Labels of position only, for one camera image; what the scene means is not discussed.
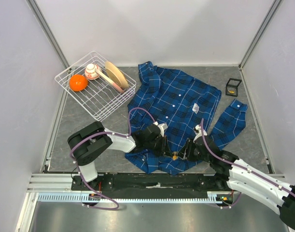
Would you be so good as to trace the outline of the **amber round brooch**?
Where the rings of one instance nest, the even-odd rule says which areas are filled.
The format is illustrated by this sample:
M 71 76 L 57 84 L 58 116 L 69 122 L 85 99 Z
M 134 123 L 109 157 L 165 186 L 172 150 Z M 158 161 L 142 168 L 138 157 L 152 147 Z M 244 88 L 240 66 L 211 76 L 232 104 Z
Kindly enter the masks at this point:
M 179 158 L 179 152 L 172 153 L 172 160 L 177 160 Z
M 235 90 L 234 90 L 234 89 L 229 89 L 228 92 L 229 92 L 230 94 L 235 94 Z

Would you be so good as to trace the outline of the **blue plaid shirt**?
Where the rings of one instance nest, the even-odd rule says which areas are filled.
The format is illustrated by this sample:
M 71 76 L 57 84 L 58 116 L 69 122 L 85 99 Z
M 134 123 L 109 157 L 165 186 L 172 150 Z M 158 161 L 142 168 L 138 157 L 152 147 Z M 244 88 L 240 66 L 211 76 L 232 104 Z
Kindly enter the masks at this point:
M 204 119 L 207 132 L 222 92 L 181 70 L 154 66 L 148 61 L 138 65 L 141 87 L 128 104 L 128 111 L 139 107 L 147 110 L 159 124 L 166 123 L 165 135 L 172 152 L 179 151 L 186 140 L 195 137 L 194 127 Z M 210 137 L 222 150 L 246 127 L 248 105 L 237 99 L 220 115 Z M 131 133 L 145 129 L 153 120 L 143 110 L 130 114 Z M 157 157 L 151 150 L 125 153 L 125 158 L 145 173 L 160 170 L 172 175 L 184 172 L 185 159 L 172 160 L 168 156 Z

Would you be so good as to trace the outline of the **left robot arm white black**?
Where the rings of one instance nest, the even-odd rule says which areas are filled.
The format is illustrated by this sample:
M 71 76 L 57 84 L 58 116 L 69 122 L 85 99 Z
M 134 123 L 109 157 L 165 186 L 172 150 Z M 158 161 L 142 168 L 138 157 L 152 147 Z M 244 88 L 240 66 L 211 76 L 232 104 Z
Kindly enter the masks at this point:
M 97 188 L 99 179 L 94 161 L 106 149 L 125 153 L 151 150 L 157 156 L 173 156 L 164 135 L 167 128 L 165 123 L 154 122 L 144 130 L 122 134 L 111 131 L 96 121 L 71 135 L 68 138 L 70 157 L 74 159 L 83 176 L 82 185 L 88 190 Z

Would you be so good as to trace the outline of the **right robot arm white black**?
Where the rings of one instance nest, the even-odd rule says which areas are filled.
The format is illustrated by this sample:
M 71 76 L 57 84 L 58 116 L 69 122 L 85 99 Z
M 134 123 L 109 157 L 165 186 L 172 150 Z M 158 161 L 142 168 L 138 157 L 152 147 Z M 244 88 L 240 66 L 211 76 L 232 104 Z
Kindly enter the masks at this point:
M 281 221 L 295 230 L 295 184 L 275 179 L 247 164 L 231 152 L 220 150 L 207 135 L 189 139 L 173 157 L 187 161 L 205 161 L 218 174 L 214 185 L 228 187 L 257 200 L 280 216 Z

